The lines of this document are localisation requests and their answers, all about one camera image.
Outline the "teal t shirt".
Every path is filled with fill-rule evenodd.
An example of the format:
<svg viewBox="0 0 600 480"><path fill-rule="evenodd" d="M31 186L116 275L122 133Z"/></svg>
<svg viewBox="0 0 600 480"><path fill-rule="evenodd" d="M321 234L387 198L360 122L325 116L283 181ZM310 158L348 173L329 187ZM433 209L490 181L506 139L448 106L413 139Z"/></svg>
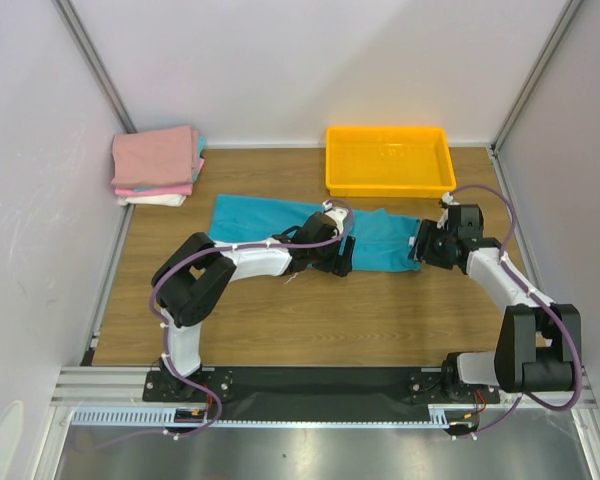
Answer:
<svg viewBox="0 0 600 480"><path fill-rule="evenodd" d="M258 242L300 226L321 206L287 200L219 195L208 236L224 242ZM351 235L356 238L353 269L370 272L417 272L410 255L420 227L416 217L384 209L354 213Z"/></svg>

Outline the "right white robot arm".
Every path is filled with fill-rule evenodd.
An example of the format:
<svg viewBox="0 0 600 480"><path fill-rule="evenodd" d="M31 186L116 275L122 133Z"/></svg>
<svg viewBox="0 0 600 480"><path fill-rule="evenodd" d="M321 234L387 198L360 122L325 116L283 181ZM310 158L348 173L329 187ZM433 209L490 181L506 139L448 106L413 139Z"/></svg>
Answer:
<svg viewBox="0 0 600 480"><path fill-rule="evenodd" d="M573 392L582 387L581 316L537 290L501 243L484 235L476 204L446 197L437 221L420 224L411 256L429 266L455 267L481 286L503 315L492 352L452 353L440 377L443 395L461 402L477 385L507 393Z"/></svg>

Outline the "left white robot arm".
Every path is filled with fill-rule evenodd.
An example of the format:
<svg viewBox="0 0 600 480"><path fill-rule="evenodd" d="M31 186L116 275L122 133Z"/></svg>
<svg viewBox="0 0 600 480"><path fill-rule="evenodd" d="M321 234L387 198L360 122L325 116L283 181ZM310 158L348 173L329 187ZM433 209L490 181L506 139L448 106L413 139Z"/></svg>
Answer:
<svg viewBox="0 0 600 480"><path fill-rule="evenodd" d="M256 277L293 276L311 267L339 277L352 270L354 212L327 202L301 226L259 242L214 241L190 236L151 280L150 311L160 319L163 353L154 390L188 400L200 388L201 326L227 286Z"/></svg>

